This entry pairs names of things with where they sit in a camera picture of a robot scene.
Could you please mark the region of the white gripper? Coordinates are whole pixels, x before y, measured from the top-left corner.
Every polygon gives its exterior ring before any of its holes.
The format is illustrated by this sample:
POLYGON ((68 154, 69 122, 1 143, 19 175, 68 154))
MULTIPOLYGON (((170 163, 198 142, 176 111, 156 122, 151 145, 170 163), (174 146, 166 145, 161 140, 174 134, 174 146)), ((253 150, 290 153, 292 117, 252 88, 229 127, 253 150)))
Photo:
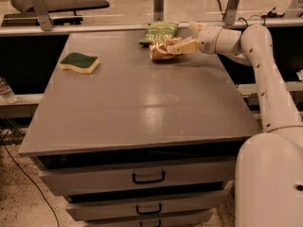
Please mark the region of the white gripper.
POLYGON ((191 36, 197 40, 182 41, 180 43, 169 45, 168 52, 172 55, 182 55, 195 53, 199 49, 206 54, 216 54, 216 43, 219 37, 221 26, 206 26, 204 23, 190 21, 188 28, 191 36))

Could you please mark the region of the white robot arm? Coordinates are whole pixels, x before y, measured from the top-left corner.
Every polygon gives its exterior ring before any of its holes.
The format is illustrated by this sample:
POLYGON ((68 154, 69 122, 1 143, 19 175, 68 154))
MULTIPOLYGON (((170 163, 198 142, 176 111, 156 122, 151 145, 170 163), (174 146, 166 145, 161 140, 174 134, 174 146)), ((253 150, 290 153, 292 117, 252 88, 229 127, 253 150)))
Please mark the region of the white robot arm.
POLYGON ((249 138, 236 162, 235 227, 303 227, 303 120, 274 59, 265 26, 243 32, 189 24, 192 37, 170 54, 225 55, 253 68, 263 132, 249 138))

